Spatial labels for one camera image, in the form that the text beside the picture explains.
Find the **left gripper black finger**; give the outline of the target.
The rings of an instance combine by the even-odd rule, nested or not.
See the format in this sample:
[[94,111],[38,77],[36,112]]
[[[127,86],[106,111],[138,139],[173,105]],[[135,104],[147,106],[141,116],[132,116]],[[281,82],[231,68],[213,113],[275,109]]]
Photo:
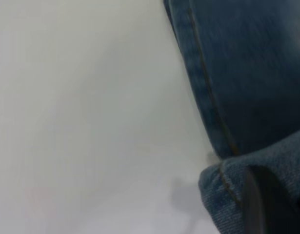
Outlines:
[[300,197],[294,203],[277,176],[263,166],[244,171],[244,232],[300,234]]

